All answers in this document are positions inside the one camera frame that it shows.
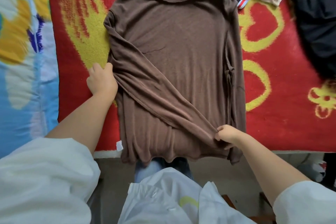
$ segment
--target rolled-up sleeve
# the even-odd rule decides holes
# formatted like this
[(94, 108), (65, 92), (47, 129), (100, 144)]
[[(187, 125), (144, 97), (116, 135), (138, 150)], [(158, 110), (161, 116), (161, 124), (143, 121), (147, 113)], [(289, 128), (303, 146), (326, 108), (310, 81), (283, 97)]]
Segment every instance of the rolled-up sleeve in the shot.
[(299, 182), (277, 197), (273, 210), (278, 224), (335, 224), (336, 193), (316, 182)]
[(89, 224), (99, 175), (86, 146), (35, 139), (0, 159), (0, 223)]

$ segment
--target hand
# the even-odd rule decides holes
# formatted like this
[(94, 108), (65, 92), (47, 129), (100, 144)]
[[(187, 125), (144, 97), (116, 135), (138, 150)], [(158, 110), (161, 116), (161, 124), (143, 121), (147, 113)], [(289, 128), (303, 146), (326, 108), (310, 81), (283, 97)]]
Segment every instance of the hand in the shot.
[(218, 133), (215, 135), (215, 139), (217, 141), (222, 140), (229, 143), (225, 149), (229, 149), (233, 146), (240, 147), (241, 140), (249, 136), (230, 125), (220, 126), (217, 128), (217, 131)]
[(86, 83), (93, 95), (102, 93), (114, 100), (118, 84), (113, 76), (112, 68), (111, 63), (107, 63), (104, 69), (98, 63), (94, 63), (89, 69), (90, 76), (86, 79)]

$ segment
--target jeans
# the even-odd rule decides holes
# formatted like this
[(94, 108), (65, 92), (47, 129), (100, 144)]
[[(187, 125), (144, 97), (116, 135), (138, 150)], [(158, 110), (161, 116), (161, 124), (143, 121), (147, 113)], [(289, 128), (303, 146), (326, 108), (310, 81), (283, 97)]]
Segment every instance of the jeans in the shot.
[(149, 177), (167, 167), (172, 167), (190, 179), (194, 180), (186, 158), (177, 157), (173, 160), (173, 162), (167, 163), (163, 158), (157, 157), (153, 158), (147, 167), (141, 161), (136, 163), (134, 182), (139, 183), (146, 177)]

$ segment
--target person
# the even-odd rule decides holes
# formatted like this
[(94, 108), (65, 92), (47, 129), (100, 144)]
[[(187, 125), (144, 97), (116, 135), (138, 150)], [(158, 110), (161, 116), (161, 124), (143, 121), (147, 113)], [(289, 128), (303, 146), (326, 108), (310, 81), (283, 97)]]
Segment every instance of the person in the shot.
[[(87, 85), (92, 97), (45, 138), (0, 160), (0, 223), (90, 223), (86, 202), (100, 175), (92, 155), (118, 89), (112, 65), (94, 64)], [(214, 140), (243, 151), (278, 224), (336, 223), (335, 192), (229, 125), (220, 126)], [(148, 167), (137, 164), (138, 183), (130, 184), (118, 223), (254, 223), (230, 208), (214, 183), (202, 188), (193, 181), (183, 158), (166, 164), (162, 159)]]

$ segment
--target gray floor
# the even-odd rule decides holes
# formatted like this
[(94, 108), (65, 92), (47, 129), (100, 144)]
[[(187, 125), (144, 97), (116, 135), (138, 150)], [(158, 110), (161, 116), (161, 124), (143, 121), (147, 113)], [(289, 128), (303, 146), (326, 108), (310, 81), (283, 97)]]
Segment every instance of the gray floor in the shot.
[[(281, 158), (298, 166), (307, 154), (280, 154)], [(322, 153), (312, 153), (310, 159), (322, 159)], [(121, 163), (119, 159), (98, 160), (103, 178), (94, 194), (94, 224), (118, 222), (127, 196), (129, 183), (133, 182), (134, 166)], [(271, 208), (259, 201), (261, 188), (246, 159), (231, 166), (229, 161), (219, 158), (203, 158), (190, 162), (195, 181), (203, 186), (207, 181), (215, 182), (220, 194), (227, 194), (237, 209), (246, 216), (270, 213)]]

